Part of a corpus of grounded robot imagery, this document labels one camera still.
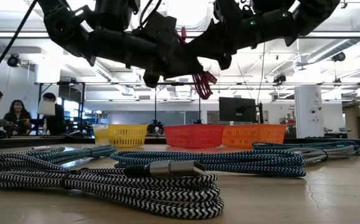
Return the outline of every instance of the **plastic basket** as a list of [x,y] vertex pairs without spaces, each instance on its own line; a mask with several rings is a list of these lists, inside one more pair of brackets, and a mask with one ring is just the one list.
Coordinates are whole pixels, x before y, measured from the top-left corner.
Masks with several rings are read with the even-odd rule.
[[136,147],[145,143],[148,124],[94,125],[95,143],[116,147]]
[[164,128],[169,146],[186,149],[218,147],[224,131],[224,126],[217,124],[186,124]]
[[255,141],[273,143],[284,142],[286,125],[281,124],[247,124],[226,126],[223,134],[223,145],[252,149]]

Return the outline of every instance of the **usb connector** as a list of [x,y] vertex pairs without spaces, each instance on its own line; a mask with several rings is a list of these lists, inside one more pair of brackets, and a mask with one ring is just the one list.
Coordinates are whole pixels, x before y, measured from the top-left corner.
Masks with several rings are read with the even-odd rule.
[[205,167],[197,161],[158,161],[145,166],[129,166],[124,171],[127,177],[155,177],[169,179],[205,174]]

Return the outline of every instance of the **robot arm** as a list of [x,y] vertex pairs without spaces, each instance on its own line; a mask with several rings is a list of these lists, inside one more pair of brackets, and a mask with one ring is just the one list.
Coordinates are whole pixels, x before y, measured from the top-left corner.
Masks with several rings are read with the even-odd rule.
[[292,14],[288,10],[295,0],[251,0],[251,5],[243,8],[234,1],[216,0],[214,16],[219,22],[215,24],[212,20],[208,29],[187,47],[199,57],[217,60],[224,70],[229,68],[231,56],[238,49],[254,49],[260,43],[281,37],[290,46],[298,36],[309,34],[329,18],[340,2],[299,1]]
[[[215,17],[208,29],[186,44],[175,30],[176,18],[152,11],[145,27],[132,32],[131,14],[139,12],[140,0],[96,0],[72,11],[66,0],[37,0],[52,41],[93,66],[102,57],[145,69],[144,81],[156,87],[164,78],[203,74],[197,57],[217,60],[222,70],[229,68],[238,49],[255,48],[259,43],[285,37],[292,44],[307,35],[334,11],[339,0],[300,0],[296,13],[288,12],[294,0],[251,0],[252,9],[242,9],[233,0],[216,0]],[[94,30],[88,32],[86,21]]]

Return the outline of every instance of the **wooden table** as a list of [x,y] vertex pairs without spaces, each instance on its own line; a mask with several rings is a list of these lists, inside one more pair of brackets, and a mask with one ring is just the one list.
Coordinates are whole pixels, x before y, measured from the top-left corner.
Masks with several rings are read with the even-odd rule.
[[[164,145],[134,150],[185,151]],[[104,158],[72,162],[69,166],[113,167],[114,163]],[[217,184],[225,201],[224,212],[197,222],[152,215],[76,190],[0,190],[0,224],[360,223],[360,157],[322,162],[305,170],[307,176],[302,179],[219,172]]]

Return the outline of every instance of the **red wire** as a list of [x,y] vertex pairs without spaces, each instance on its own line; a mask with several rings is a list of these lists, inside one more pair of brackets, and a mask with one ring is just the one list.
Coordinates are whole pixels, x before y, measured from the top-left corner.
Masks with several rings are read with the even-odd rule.
[[[183,44],[187,44],[185,39],[187,38],[187,32],[184,27],[181,28],[181,36],[176,32],[179,41]],[[209,80],[207,75],[212,75],[210,72],[201,72],[199,74],[192,74],[192,79],[195,84],[196,92],[202,100],[207,100],[213,92],[210,89]]]

